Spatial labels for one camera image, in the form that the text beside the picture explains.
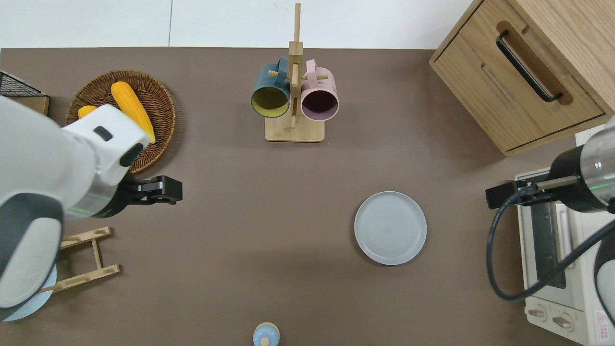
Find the warning label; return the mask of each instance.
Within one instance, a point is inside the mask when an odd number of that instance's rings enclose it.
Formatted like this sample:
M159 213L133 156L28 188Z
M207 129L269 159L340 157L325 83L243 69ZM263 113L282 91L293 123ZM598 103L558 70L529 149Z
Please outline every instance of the warning label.
M596 339L598 341L609 341L609 319L604 311L596 311Z

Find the woven tray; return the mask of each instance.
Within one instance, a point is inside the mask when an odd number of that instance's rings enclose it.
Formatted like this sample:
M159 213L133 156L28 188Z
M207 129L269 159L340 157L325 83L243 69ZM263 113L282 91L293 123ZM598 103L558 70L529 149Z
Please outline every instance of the woven tray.
M111 95L111 85L124 81L135 91L154 128L156 142L150 143L132 163L130 171L137 173L150 167L169 146L175 130L175 104L166 88L150 75L132 70L111 71L87 83L75 95L68 107L66 125L79 119L77 112L86 105L112 105L119 109Z

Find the oven knob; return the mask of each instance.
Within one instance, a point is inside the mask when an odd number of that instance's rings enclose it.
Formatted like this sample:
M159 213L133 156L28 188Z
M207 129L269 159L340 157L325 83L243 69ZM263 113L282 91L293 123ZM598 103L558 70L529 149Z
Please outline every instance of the oven knob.
M553 317L553 322L568 332L574 330L573 319L567 313L562 313L559 317Z
M540 304L538 304L536 308L528 310L528 315L538 317L543 322L547 320L547 312L545 311L544 307Z

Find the plate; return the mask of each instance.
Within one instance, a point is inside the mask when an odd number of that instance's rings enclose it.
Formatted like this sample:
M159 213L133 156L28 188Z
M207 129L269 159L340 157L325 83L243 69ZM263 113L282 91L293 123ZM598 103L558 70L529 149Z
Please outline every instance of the plate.
M359 207L354 235L361 250L374 261L403 264L425 245L427 220L412 198L395 191L379 192Z
M55 285L55 282L58 278L57 269L54 267L51 269L47 280L42 284L42 287L49 287ZM20 318L24 318L32 315L36 310L40 309L43 306L49 297L51 296L53 291L46 291L43 293L35 294L30 298L25 304L23 304L19 309L13 312L9 317L4 319L4 322L19 320Z

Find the toaster oven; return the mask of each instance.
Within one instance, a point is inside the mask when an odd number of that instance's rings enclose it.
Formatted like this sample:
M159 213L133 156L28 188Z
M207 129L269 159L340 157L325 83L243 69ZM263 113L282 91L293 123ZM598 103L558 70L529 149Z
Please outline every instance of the toaster oven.
M516 179L540 179L548 173L547 168L519 174ZM526 289L615 217L607 212L576 212L559 202L517 208ZM615 345L615 328L594 286L593 263L598 246L599 243L594 245L525 300L530 323L583 345Z

